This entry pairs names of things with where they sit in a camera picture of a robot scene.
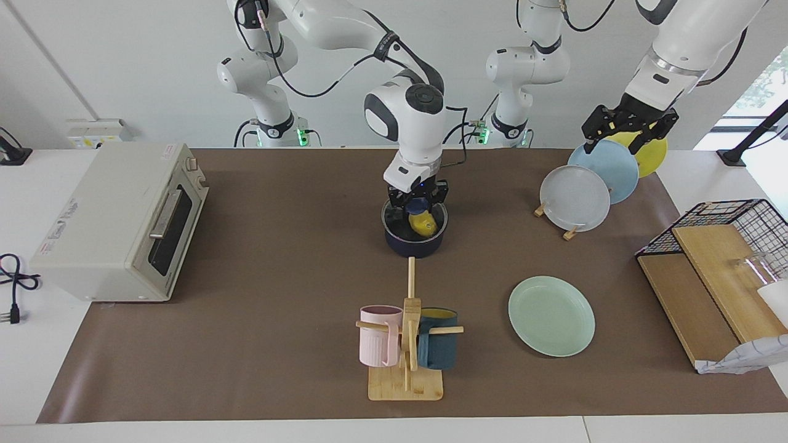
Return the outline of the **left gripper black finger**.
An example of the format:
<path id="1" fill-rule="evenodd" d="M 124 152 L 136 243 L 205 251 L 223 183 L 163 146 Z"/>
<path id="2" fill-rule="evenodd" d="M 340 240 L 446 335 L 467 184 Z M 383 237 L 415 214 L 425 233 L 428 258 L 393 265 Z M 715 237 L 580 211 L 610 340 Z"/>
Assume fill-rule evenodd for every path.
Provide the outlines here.
<path id="1" fill-rule="evenodd" d="M 672 130 L 678 121 L 679 115 L 676 110 L 667 110 L 665 115 L 653 124 L 648 124 L 639 131 L 633 139 L 633 154 L 638 154 L 639 150 L 653 140 L 663 140 Z"/>
<path id="2" fill-rule="evenodd" d="M 597 106 L 582 124 L 582 133 L 585 137 L 583 149 L 585 154 L 591 154 L 597 143 L 606 137 L 617 134 L 616 113 L 617 109 L 607 106 Z"/>

